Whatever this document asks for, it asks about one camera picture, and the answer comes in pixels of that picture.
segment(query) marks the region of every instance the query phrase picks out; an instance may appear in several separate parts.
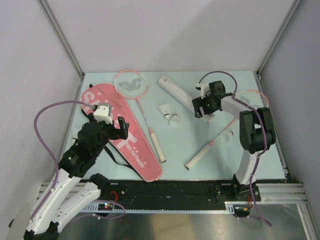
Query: white table surface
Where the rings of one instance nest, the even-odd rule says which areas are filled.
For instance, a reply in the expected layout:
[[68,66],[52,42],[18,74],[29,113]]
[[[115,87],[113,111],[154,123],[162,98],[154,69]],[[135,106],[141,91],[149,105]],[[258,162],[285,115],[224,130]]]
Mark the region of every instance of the white table surface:
[[[200,91],[195,89],[196,83],[206,74],[206,71],[181,71],[181,72],[142,72],[148,81],[149,90],[142,97],[141,104],[145,110],[146,117],[157,135],[167,162],[162,164],[163,175],[160,180],[230,180],[236,173],[243,149],[239,141],[239,121],[230,128],[235,136],[230,143],[216,142],[206,155],[190,170],[184,165],[203,146],[213,140],[233,120],[227,112],[215,112],[211,123],[206,124],[194,117],[193,113],[173,96],[158,85],[158,80],[163,75],[170,78],[178,86],[192,95],[193,98],[200,96]],[[257,89],[257,84],[252,71],[229,71],[238,82],[237,93],[246,89]],[[84,78],[81,93],[89,88],[89,84],[113,83],[116,72],[87,73]],[[211,74],[203,82],[222,81],[227,93],[233,92],[233,80],[224,74]],[[148,134],[147,125],[141,115],[135,100],[127,101],[137,121],[140,123],[146,138],[152,146]],[[169,126],[169,120],[165,119],[159,111],[158,106],[167,102],[171,113],[175,112],[180,116],[181,126],[173,128]],[[71,129],[80,129],[88,119],[81,113],[78,105],[72,121]],[[72,145],[72,133],[70,131],[65,149]],[[115,158],[120,163],[125,161],[118,153],[110,147]],[[103,151],[97,158],[96,164],[86,173],[84,178],[100,173],[112,180],[140,180],[141,178],[131,169],[115,164],[108,154]],[[283,179],[285,178],[281,161],[275,145],[272,145],[260,161],[256,172],[257,179]]]

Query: white shuttlecock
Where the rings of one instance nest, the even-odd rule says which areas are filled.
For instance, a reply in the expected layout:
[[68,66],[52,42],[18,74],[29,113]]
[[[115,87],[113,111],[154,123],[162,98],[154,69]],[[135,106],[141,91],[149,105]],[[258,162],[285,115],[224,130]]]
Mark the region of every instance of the white shuttlecock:
[[164,103],[159,106],[160,111],[163,113],[164,117],[168,119],[170,117],[170,109],[169,109],[169,104]]
[[224,144],[228,144],[231,141],[231,138],[233,137],[234,132],[233,131],[227,131],[222,133],[219,136],[219,139],[224,143]]
[[172,118],[170,119],[169,125],[171,127],[178,127],[180,123],[181,123],[180,117],[178,116],[178,114],[174,113],[172,115]]

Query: white wall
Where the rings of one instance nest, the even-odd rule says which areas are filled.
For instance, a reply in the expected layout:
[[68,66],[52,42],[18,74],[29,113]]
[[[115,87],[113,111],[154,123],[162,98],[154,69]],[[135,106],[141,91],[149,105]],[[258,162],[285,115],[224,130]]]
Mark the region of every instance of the white wall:
[[320,1],[302,6],[262,74],[293,176],[320,224]]
[[84,72],[257,70],[294,0],[48,0]]
[[[73,99],[79,78],[36,0],[0,8],[0,239],[26,202],[34,203],[52,162],[33,120],[46,105]],[[57,153],[71,106],[44,113],[39,131]]]

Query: gray floor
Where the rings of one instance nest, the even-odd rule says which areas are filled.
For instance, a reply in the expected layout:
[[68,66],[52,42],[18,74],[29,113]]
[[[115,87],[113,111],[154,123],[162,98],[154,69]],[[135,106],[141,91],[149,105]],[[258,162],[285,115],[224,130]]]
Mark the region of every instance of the gray floor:
[[115,220],[85,217],[68,224],[59,240],[306,240],[296,205],[260,206],[256,219],[224,214],[125,214]]

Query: badminton racket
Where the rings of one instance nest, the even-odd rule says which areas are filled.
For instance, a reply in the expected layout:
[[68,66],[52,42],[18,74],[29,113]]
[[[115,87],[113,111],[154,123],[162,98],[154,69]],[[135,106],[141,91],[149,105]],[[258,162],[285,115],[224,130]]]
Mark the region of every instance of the badminton racket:
[[123,70],[118,72],[115,76],[114,87],[115,90],[125,99],[136,100],[145,123],[148,126],[150,138],[158,154],[159,160],[161,163],[165,163],[167,161],[166,157],[161,149],[156,134],[150,127],[145,111],[140,103],[140,98],[142,98],[148,91],[148,83],[145,77],[134,69]]
[[[246,104],[254,107],[254,108],[262,108],[262,107],[269,107],[269,100],[262,92],[255,90],[255,89],[247,89],[244,90],[236,95],[237,99],[240,99],[241,101],[245,102]],[[210,143],[205,145],[187,164],[185,164],[185,168],[190,170],[190,168],[196,164],[212,147],[212,145],[218,140],[222,139],[225,143],[227,143],[233,135],[232,131],[226,130],[234,124],[236,121],[236,118],[233,119],[233,121],[226,126],[226,128]]]

